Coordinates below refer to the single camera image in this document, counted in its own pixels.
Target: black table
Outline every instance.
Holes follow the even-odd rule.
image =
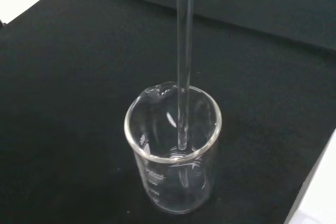
[[[123,119],[176,80],[175,27],[152,0],[42,0],[1,29],[1,223],[284,222],[336,125],[334,52],[196,15],[192,85],[224,118],[218,176],[206,205],[171,216],[142,188]]]

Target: measurement marking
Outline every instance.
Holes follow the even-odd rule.
[[[155,195],[160,195],[158,191],[155,191],[154,189],[151,188],[151,192],[154,193]]]
[[[153,172],[151,170],[146,169],[146,172],[148,173],[148,175],[150,175],[150,176],[152,176],[154,178],[157,178],[159,180],[165,179],[165,177],[163,175],[157,174],[157,173],[155,173],[155,172]]]
[[[154,181],[152,181],[152,180],[150,180],[150,179],[148,179],[148,182],[151,183],[151,184],[154,185],[154,186],[157,186],[157,183],[154,182]]]

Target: glass beaker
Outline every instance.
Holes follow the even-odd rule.
[[[222,116],[210,95],[190,87],[187,148],[179,150],[177,91],[174,82],[143,91],[127,111],[124,130],[149,198],[167,212],[184,214],[212,190]]]

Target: beaker rim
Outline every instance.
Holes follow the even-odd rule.
[[[216,114],[216,125],[215,125],[215,130],[214,130],[212,136],[210,137],[210,139],[201,148],[199,148],[198,150],[196,150],[193,153],[190,153],[190,154],[188,154],[184,157],[174,157],[174,158],[158,157],[158,156],[147,153],[136,143],[136,141],[134,140],[134,138],[131,134],[130,127],[129,127],[129,122],[130,122],[130,118],[131,118],[131,111],[133,110],[133,108],[136,106],[136,104],[140,100],[140,97],[138,97],[131,104],[129,109],[127,110],[127,113],[126,113],[126,116],[125,116],[125,121],[124,121],[124,131],[125,131],[125,135],[126,135],[126,139],[127,139],[128,143],[130,144],[132,149],[137,154],[139,154],[142,158],[145,158],[145,159],[147,159],[149,161],[152,161],[152,162],[155,162],[155,163],[161,163],[161,164],[184,163],[184,162],[194,160],[194,159],[198,158],[199,156],[203,155],[217,141],[217,139],[219,137],[219,134],[221,132],[221,129],[222,129],[222,114],[220,112],[220,109],[219,109],[219,106],[218,106],[217,102],[207,92],[205,92],[205,91],[203,91],[199,88],[190,86],[190,89],[196,90],[196,91],[206,95],[211,100],[211,103],[213,104],[215,114]]]

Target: glass stirring rod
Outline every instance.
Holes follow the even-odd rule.
[[[194,0],[177,0],[178,148],[188,142],[189,82]]]

